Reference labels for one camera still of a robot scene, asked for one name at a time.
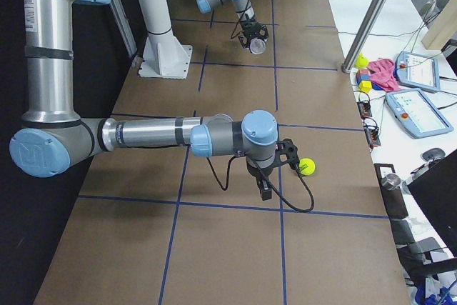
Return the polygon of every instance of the grid line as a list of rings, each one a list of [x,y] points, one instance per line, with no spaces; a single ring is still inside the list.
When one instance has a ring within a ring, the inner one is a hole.
[[[153,203],[153,204],[177,204],[177,201],[162,201],[145,198],[124,198],[119,196],[95,196],[82,194],[79,195],[80,199],[93,199],[93,200],[107,200],[107,201],[128,201],[135,203]],[[195,206],[195,207],[211,207],[217,209],[236,209],[236,210],[247,210],[247,211],[265,211],[265,212],[280,212],[280,209],[274,207],[256,207],[256,206],[244,206],[244,205],[228,205],[228,204],[210,204],[210,203],[196,203],[192,201],[180,201],[180,206]],[[291,209],[283,209],[285,214],[300,214]],[[319,215],[319,216],[337,216],[337,217],[354,217],[360,219],[388,219],[387,216],[380,214],[351,214],[347,212],[330,212],[330,211],[312,211],[307,214],[301,215]]]
[[[152,116],[148,114],[122,114],[122,113],[112,113],[112,116],[125,116],[125,117],[136,117],[136,118],[147,118],[147,119],[170,119],[174,117],[170,116]],[[307,129],[320,129],[320,130],[337,130],[337,131],[360,131],[364,132],[363,129],[357,128],[340,128],[337,126],[319,126],[319,125],[305,125],[305,124],[282,124],[278,123],[280,127],[286,128],[307,128]]]
[[[203,63],[201,65],[201,72],[200,72],[200,81],[199,81],[199,92],[201,91],[201,85],[203,83],[203,75],[205,72],[205,65],[206,65],[206,57],[208,56],[208,44],[205,46],[205,54],[203,56]]]
[[[208,20],[208,19],[170,19],[171,21],[191,21],[191,22],[196,22],[196,23],[212,23],[212,24],[236,24],[236,21],[214,21],[214,20]],[[264,23],[265,25],[276,25],[280,26],[279,24],[273,24],[273,23]]]
[[[178,198],[176,200],[176,208],[174,211],[173,226],[171,227],[169,247],[166,252],[164,275],[162,276],[162,284],[161,284],[161,288],[160,288],[158,305],[161,305],[162,301],[164,300],[166,277],[167,277],[168,270],[169,270],[169,263],[170,263],[170,258],[171,258],[171,248],[173,247],[174,234],[176,232],[176,222],[178,221],[179,205],[180,205],[180,201],[181,201],[181,195],[183,192],[184,176],[186,175],[186,167],[187,167],[188,158],[189,158],[189,147],[187,147],[187,149],[186,149],[186,158],[184,159],[183,172],[181,175],[181,182],[179,184],[179,193],[178,193]]]
[[[274,66],[274,105],[275,110],[279,110],[279,100],[278,100],[278,74],[276,73],[276,40],[274,32],[274,2],[271,0],[271,23],[273,23],[273,66]]]
[[[203,62],[191,62],[191,64],[202,64]],[[303,66],[261,66],[256,64],[226,64],[223,62],[206,62],[213,66],[252,67],[252,68],[276,68],[276,69],[301,69],[305,71],[338,71],[337,68],[328,67],[303,67]]]
[[[279,193],[283,193],[282,168],[279,167]],[[284,235],[284,208],[283,202],[279,199],[279,225],[281,228],[281,263],[283,271],[283,305],[287,305],[287,273],[286,273],[286,239]]]

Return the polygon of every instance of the yellow ball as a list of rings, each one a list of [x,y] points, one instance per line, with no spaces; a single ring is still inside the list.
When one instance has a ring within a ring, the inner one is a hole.
[[[301,175],[309,176],[312,175],[312,173],[314,173],[314,171],[316,170],[316,164],[313,160],[309,158],[300,159],[300,164],[298,165],[298,168],[300,169]]]

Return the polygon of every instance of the black backdrop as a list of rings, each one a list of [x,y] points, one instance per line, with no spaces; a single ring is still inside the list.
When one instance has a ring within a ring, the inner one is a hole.
[[[146,33],[138,0],[122,0],[137,43]],[[109,116],[129,68],[109,6],[73,6],[74,107]],[[36,179],[9,157],[27,110],[23,0],[0,0],[0,304],[32,304],[91,161]]]

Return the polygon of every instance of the cable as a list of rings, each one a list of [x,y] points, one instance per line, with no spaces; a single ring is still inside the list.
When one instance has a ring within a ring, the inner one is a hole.
[[[136,148],[136,149],[164,149],[164,148],[176,148],[177,144],[170,144],[169,146],[128,146],[127,148]]]
[[[384,98],[385,96],[386,96],[386,95],[384,94],[383,96],[380,96],[379,98],[373,98],[373,99],[372,99],[372,101],[373,101],[373,100],[379,100],[379,99],[382,99],[382,98]]]
[[[371,101],[370,96],[368,95],[368,93],[366,93],[366,92],[364,92],[364,91],[361,91],[360,89],[354,89],[353,92],[354,92],[354,93],[356,93],[356,92],[359,93],[359,95],[358,95],[358,101],[361,101],[361,100],[360,100],[360,95],[361,95],[361,94],[365,94],[365,95],[368,97],[368,102]]]
[[[260,172],[260,175],[262,175],[262,178],[266,181],[266,183],[273,189],[274,193],[282,200],[285,205],[293,209],[294,211],[300,212],[302,214],[308,213],[313,211],[314,209],[314,196],[311,190],[309,189],[308,185],[306,184],[305,180],[303,179],[302,175],[300,174],[300,171],[298,170],[298,167],[295,166],[295,172],[297,173],[298,177],[300,178],[301,183],[305,186],[305,189],[308,191],[309,198],[311,200],[311,205],[307,209],[300,209],[299,207],[296,207],[292,205],[279,191],[276,189],[276,187],[271,183],[270,179],[265,175],[265,173],[262,171],[262,168],[258,165],[257,162],[253,161],[253,163],[256,165],[256,168]]]
[[[384,120],[384,107],[385,107],[385,105],[386,105],[386,98],[384,98],[383,108],[381,110],[381,123],[379,123],[378,137],[381,136],[381,127],[383,125],[383,120]]]
[[[424,23],[422,23],[418,29],[414,30],[414,31],[410,31],[410,32],[405,32],[403,34],[398,34],[398,35],[393,35],[393,34],[369,34],[369,36],[379,36],[379,37],[401,37],[401,36],[405,36],[405,35],[410,35],[410,34],[416,34],[417,31],[420,31],[423,27],[424,27],[424,24],[425,25],[428,25],[430,24],[432,21],[434,21],[436,19],[436,17],[441,13],[441,11],[439,11],[437,14],[434,14],[432,15],[430,18],[426,19],[426,21]],[[347,32],[347,31],[338,31],[339,34],[349,34],[349,35],[357,35],[357,33],[353,33],[353,32]]]
[[[457,94],[455,94],[455,93],[451,93],[451,92],[447,92],[447,91],[443,91],[443,90],[438,91],[438,92],[439,92],[439,93],[449,94],[450,96],[457,96]]]
[[[445,294],[441,297],[440,301],[436,305],[441,305],[446,301],[446,297],[450,294],[452,288],[457,285],[457,280],[454,280],[454,282],[449,286],[448,290],[445,292]]]
[[[446,78],[445,76],[440,76],[440,79],[443,79],[444,81],[453,81],[453,82],[457,82],[457,79]]]
[[[213,164],[211,163],[211,160],[207,157],[206,160],[209,163],[209,167],[211,168],[211,171],[213,172],[214,177],[216,178],[217,183],[221,187],[222,191],[226,191],[229,189],[229,179],[230,179],[230,165],[234,159],[236,159],[237,156],[232,156],[230,160],[228,160],[227,164],[227,172],[226,172],[226,185],[222,186],[221,180],[219,180],[219,177],[217,177],[216,171],[214,170]]]
[[[430,57],[426,57],[422,62],[419,62],[418,64],[413,64],[413,65],[411,65],[411,66],[405,66],[405,67],[403,67],[403,68],[397,68],[397,69],[395,69],[395,72],[398,71],[399,69],[407,69],[407,68],[413,68],[413,67],[415,67],[415,66],[420,66],[421,64],[425,63],[427,60],[433,59],[434,57],[437,57],[438,55],[441,55],[443,52],[445,52],[446,50],[448,50],[449,47],[446,48],[446,49],[444,49],[443,51],[440,51],[440,52],[437,53],[436,55],[433,55],[433,56],[430,56]]]
[[[246,14],[246,12],[249,10],[248,7],[249,7],[249,4],[250,4],[250,3],[251,3],[251,0],[248,0],[248,1],[246,2],[246,6],[244,7],[244,10],[243,10],[243,12],[241,12],[240,17],[238,18],[238,21],[236,22],[235,27],[233,28],[233,31],[231,32],[230,39],[234,39],[235,37],[237,37],[237,36],[241,33],[242,30],[239,31],[237,34],[235,34],[235,31],[236,31],[236,28],[238,27],[238,25],[241,23],[241,19],[242,19],[243,16]]]
[[[452,104],[449,104],[449,105],[445,105],[445,106],[442,106],[442,107],[437,107],[437,109],[438,110],[447,109],[448,107],[454,106],[456,104],[457,104],[457,101],[455,103],[452,103]]]

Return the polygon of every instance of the metal pole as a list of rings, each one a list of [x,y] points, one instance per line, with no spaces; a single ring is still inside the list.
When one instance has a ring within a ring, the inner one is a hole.
[[[365,18],[363,18],[360,29],[357,32],[356,38],[349,49],[348,55],[341,65],[341,69],[344,73],[350,73],[352,66],[357,60],[357,56],[360,54],[363,45],[370,34],[373,25],[381,12],[386,0],[372,0],[368,11],[366,12]]]
[[[122,2],[121,0],[111,0],[109,6],[113,11],[114,20],[116,21],[119,32],[121,33],[127,53],[129,54],[129,57],[133,57],[133,55],[136,54],[136,43],[134,35],[131,33],[129,21],[127,20],[126,13],[124,12]]]

